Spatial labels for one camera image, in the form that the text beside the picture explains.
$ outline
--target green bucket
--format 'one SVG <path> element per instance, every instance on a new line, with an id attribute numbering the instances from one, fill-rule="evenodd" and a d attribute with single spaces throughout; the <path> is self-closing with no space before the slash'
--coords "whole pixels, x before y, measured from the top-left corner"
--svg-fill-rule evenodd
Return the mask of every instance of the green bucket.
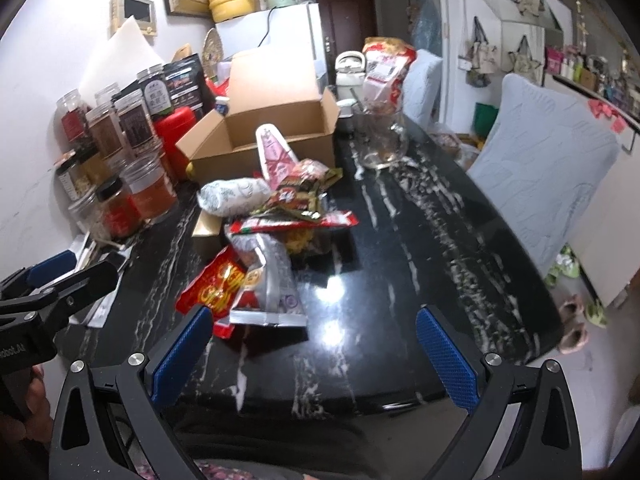
<path id="1" fill-rule="evenodd" d="M 489 136 L 491 128 L 494 127 L 496 118 L 498 117 L 498 108 L 491 105 L 476 103 L 476 113 L 474 114 L 474 131 L 476 135 L 486 140 Z"/>

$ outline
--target blue gripper pad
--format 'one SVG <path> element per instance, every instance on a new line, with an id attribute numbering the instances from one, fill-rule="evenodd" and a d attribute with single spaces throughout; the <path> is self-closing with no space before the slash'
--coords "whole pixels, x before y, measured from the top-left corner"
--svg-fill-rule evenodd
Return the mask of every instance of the blue gripper pad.
<path id="1" fill-rule="evenodd" d="M 71 251 L 63 251 L 31 267 L 27 275 L 27 284 L 33 288 L 39 288 L 75 268 L 76 255 Z"/>
<path id="2" fill-rule="evenodd" d="M 418 342 L 426 352 L 453 403 L 469 414 L 480 402 L 476 375 L 427 308 L 415 320 Z"/>
<path id="3" fill-rule="evenodd" d="M 182 330 L 153 376 L 151 401 L 158 410 L 173 406 L 211 339 L 211 311 L 203 306 Z"/>

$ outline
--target screw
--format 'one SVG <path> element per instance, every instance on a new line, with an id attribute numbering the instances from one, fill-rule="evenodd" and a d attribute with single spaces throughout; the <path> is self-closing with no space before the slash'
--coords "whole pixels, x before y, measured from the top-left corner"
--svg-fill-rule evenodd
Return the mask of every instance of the screw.
<path id="1" fill-rule="evenodd" d="M 138 366 L 144 360 L 145 360 L 144 354 L 135 353 L 129 356 L 129 359 L 127 359 L 127 363 L 129 363 L 131 366 Z"/>
<path id="2" fill-rule="evenodd" d="M 82 361 L 73 361 L 71 363 L 71 373 L 73 374 L 77 374 L 78 372 L 82 371 L 83 368 L 84 363 Z"/>
<path id="3" fill-rule="evenodd" d="M 491 366 L 500 366 L 502 364 L 502 358 L 498 354 L 494 353 L 485 355 L 484 360 Z"/>
<path id="4" fill-rule="evenodd" d="M 549 370 L 553 374 L 557 374 L 560 371 L 560 365 L 559 365 L 558 361 L 554 361 L 553 359 L 549 359 L 549 361 L 547 361 L 545 363 L 545 365 L 546 365 L 546 369 Z"/>

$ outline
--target chair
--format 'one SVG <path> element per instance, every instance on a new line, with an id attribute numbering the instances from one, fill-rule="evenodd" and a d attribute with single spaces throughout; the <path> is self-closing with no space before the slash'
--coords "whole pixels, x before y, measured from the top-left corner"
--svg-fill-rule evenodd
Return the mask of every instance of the chair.
<path id="1" fill-rule="evenodd" d="M 619 152 L 584 103 L 509 74 L 468 174 L 545 276 Z"/>

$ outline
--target white refrigerator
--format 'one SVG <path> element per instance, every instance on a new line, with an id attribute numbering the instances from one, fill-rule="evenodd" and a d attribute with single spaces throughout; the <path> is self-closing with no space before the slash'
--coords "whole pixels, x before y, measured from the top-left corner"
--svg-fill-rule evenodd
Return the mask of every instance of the white refrigerator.
<path id="1" fill-rule="evenodd" d="M 318 4 L 304 3 L 273 10 L 261 10 L 218 23 L 216 28 L 222 40 L 225 59 L 230 59 L 233 54 L 242 50 L 257 48 L 260 42 L 262 46 L 308 48 L 316 64 L 316 75 L 319 79 L 326 75 Z"/>

